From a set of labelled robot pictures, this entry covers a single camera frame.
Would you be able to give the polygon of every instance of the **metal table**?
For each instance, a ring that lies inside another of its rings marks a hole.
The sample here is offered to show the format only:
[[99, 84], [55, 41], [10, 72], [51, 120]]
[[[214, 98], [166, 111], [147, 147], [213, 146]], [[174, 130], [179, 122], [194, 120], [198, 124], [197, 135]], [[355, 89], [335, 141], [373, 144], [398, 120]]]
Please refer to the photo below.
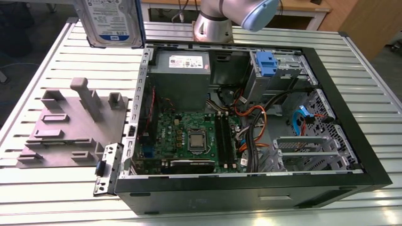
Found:
[[[190, 24], [146, 23], [148, 39], [191, 40]], [[64, 96], [70, 79], [87, 77], [99, 96], [132, 97], [140, 49], [90, 48], [80, 22], [67, 23], [0, 131], [0, 224], [136, 222], [135, 225], [396, 225], [402, 224], [402, 105], [349, 38], [334, 32], [234, 28], [237, 43], [314, 47], [394, 184], [315, 210], [136, 216], [118, 197], [94, 198], [95, 168], [16, 169], [47, 89]]]

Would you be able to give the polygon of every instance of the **blue tab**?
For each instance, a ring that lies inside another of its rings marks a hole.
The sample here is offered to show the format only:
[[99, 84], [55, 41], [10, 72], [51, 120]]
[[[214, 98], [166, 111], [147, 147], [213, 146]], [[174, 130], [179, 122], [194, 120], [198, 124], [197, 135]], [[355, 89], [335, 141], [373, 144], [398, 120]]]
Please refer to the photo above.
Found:
[[257, 63], [263, 77], [273, 77], [278, 70], [278, 61], [271, 52], [257, 52]]

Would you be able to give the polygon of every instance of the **metal bracket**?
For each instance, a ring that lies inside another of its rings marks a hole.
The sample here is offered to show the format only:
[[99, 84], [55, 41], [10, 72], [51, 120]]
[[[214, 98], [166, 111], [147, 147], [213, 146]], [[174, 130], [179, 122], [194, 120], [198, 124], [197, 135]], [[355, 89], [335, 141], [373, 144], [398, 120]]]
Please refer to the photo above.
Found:
[[95, 183], [94, 197], [116, 196], [115, 187], [123, 147], [124, 146], [120, 143], [106, 146], [102, 161], [99, 161], [96, 165], [95, 174], [98, 175], [98, 179]]

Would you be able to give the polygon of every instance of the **hard drive label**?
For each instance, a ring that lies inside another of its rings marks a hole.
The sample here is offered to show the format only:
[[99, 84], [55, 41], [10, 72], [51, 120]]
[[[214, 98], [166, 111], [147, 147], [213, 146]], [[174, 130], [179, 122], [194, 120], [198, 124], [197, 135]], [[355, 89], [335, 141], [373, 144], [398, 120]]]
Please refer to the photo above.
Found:
[[87, 0], [94, 26], [104, 40], [124, 41], [130, 37], [126, 15], [119, 10], [120, 2], [122, 0]]

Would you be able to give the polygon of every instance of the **power supply label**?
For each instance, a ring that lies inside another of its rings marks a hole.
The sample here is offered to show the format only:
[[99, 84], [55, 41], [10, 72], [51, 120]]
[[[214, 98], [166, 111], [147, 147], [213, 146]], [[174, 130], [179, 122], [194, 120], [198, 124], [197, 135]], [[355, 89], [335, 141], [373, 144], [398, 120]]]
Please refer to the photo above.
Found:
[[202, 56], [171, 56], [170, 67], [172, 68], [203, 68]]
[[90, 16], [98, 35], [110, 41], [124, 41], [130, 37], [126, 15], [119, 10], [123, 0], [87, 0]]

